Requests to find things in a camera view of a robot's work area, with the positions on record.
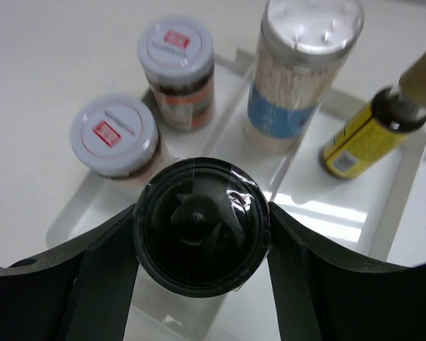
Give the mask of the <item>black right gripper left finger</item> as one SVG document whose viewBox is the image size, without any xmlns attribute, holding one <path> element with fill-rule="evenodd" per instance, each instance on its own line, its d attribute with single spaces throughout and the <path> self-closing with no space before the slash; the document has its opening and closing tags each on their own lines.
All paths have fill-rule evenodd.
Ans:
<svg viewBox="0 0 426 341">
<path fill-rule="evenodd" d="M 0 340 L 122 340 L 138 270 L 133 207 L 0 267 Z"/>
</svg>

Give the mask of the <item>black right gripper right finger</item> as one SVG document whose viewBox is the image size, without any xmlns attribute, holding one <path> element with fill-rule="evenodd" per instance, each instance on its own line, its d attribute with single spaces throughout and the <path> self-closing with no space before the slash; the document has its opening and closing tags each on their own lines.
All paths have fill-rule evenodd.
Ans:
<svg viewBox="0 0 426 341">
<path fill-rule="evenodd" d="M 282 340 L 426 340 L 426 264 L 373 259 L 270 204 L 268 255 Z"/>
</svg>

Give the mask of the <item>black lid white powder jar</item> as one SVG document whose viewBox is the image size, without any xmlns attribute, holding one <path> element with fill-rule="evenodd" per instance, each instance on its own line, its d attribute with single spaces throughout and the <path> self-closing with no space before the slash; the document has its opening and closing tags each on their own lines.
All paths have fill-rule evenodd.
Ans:
<svg viewBox="0 0 426 341">
<path fill-rule="evenodd" d="M 244 170 L 217 158 L 162 169 L 133 211 L 139 264 L 167 290 L 191 298 L 242 286 L 271 243 L 268 202 Z"/>
</svg>

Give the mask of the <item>yellow label bottle cork cap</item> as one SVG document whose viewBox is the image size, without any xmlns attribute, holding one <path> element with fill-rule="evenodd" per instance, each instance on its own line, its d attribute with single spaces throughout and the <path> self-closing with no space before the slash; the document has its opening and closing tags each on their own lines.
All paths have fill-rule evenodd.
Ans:
<svg viewBox="0 0 426 341">
<path fill-rule="evenodd" d="M 322 147 L 320 164 L 335 177 L 356 178 L 425 123 L 426 52 Z"/>
</svg>

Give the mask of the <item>blue label silver lid jar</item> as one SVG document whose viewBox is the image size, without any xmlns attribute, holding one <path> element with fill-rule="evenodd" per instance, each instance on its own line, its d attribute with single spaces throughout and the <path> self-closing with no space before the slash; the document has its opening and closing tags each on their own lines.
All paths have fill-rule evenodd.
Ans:
<svg viewBox="0 0 426 341">
<path fill-rule="evenodd" d="M 244 131 L 268 153 L 294 153 L 364 26 L 359 1 L 268 1 Z"/>
</svg>

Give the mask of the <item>white lid brown sauce jar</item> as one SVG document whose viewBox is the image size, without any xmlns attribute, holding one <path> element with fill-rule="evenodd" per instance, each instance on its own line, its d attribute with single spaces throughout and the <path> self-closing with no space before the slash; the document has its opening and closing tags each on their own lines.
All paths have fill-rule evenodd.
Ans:
<svg viewBox="0 0 426 341">
<path fill-rule="evenodd" d="M 170 15 L 149 24 L 137 56 L 165 122 L 192 131 L 209 123 L 214 106 L 214 46 L 195 18 Z"/>
</svg>

